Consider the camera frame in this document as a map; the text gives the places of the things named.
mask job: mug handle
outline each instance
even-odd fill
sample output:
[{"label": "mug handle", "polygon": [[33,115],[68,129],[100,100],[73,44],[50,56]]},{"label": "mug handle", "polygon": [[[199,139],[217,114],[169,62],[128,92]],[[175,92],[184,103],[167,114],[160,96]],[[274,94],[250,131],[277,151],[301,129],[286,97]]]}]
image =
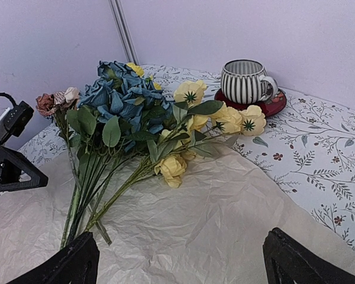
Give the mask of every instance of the mug handle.
[{"label": "mug handle", "polygon": [[263,95],[260,98],[260,101],[264,102],[264,101],[268,100],[269,98],[271,98],[272,96],[275,96],[279,92],[279,87],[277,86],[277,81],[274,78],[272,78],[270,76],[261,75],[261,76],[259,76],[259,80],[261,82],[267,82],[272,87],[272,93],[270,95],[267,95],[267,94]]}]

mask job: metal strip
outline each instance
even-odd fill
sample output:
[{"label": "metal strip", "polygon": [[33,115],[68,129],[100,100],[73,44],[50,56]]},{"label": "metal strip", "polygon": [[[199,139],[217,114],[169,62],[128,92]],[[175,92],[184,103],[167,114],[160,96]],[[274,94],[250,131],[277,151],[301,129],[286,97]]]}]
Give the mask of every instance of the metal strip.
[{"label": "metal strip", "polygon": [[118,33],[121,38],[122,46],[125,51],[126,58],[128,62],[134,62],[139,64],[137,54],[133,42],[131,41],[131,36],[129,28],[126,24],[124,10],[122,9],[121,0],[108,0],[111,7],[114,21],[116,23]]}]

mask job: flower bouquet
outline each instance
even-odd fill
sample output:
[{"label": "flower bouquet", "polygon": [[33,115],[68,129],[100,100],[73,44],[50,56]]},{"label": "flower bouquet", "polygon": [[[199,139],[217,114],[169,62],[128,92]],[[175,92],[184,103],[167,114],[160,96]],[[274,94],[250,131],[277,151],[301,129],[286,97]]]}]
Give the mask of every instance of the flower bouquet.
[{"label": "flower bouquet", "polygon": [[[167,102],[153,78],[144,78],[132,63],[100,62],[98,75],[85,92],[69,88],[57,102],[55,96],[37,99],[40,113],[52,116],[60,128],[75,178],[61,248],[94,226],[110,244],[100,220],[133,184],[161,175],[178,188],[187,162],[215,158],[216,144],[231,146],[238,135],[259,135],[266,125],[258,106],[240,112],[223,102],[202,102],[202,80],[183,82],[175,101]],[[108,188],[133,160],[138,166],[128,179]],[[110,198],[103,200],[105,193]]]}]

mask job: black and white striped cup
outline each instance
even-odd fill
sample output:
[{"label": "black and white striped cup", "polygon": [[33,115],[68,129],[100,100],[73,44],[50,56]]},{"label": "black and white striped cup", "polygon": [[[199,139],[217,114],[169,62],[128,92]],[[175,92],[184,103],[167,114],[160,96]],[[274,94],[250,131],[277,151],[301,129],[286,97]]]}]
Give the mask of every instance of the black and white striped cup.
[{"label": "black and white striped cup", "polygon": [[[267,93],[269,86],[272,92]],[[221,89],[229,100],[244,105],[266,101],[279,91],[276,81],[267,76],[264,66],[252,60],[226,63],[221,74]]]}]

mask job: dark red plate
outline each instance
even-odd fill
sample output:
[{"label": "dark red plate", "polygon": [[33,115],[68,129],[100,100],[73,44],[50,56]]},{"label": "dark red plate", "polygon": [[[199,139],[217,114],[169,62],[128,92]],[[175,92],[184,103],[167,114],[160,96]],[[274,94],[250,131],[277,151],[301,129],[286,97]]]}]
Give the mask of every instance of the dark red plate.
[{"label": "dark red plate", "polygon": [[[227,106],[233,107],[239,111],[247,109],[249,105],[241,105],[237,104],[236,102],[232,102],[228,98],[225,97],[224,93],[221,89],[217,91],[214,96],[216,101],[225,102]],[[279,92],[273,98],[270,98],[268,101],[265,102],[256,102],[252,105],[258,105],[262,109],[262,112],[266,115],[266,117],[270,117],[271,115],[277,114],[278,112],[282,111],[286,105],[286,96],[285,92],[279,89]]]}]

